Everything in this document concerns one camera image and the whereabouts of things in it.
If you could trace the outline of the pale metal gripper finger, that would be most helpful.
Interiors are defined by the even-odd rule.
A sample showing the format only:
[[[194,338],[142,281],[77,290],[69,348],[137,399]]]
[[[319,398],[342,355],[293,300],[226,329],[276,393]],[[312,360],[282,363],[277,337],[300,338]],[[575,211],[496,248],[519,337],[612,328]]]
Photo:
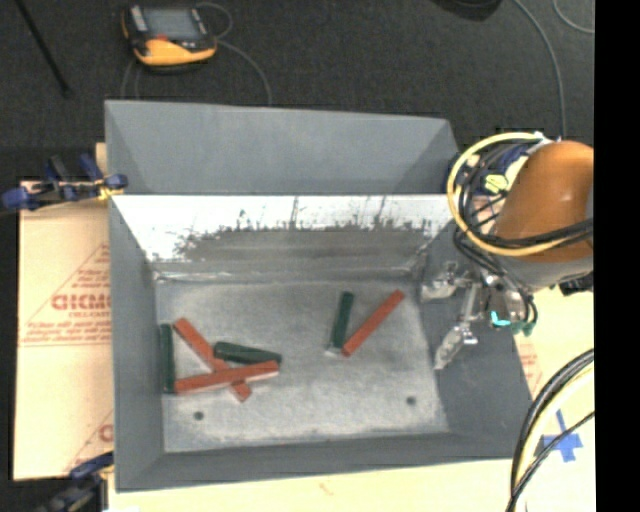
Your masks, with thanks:
[[[478,344],[478,338],[471,330],[468,322],[456,323],[445,335],[441,345],[436,350],[434,356],[434,369],[444,369],[458,354],[458,352],[468,346]]]
[[[420,286],[420,299],[434,301],[452,297],[470,282],[470,271],[455,261],[445,261],[427,269]]]

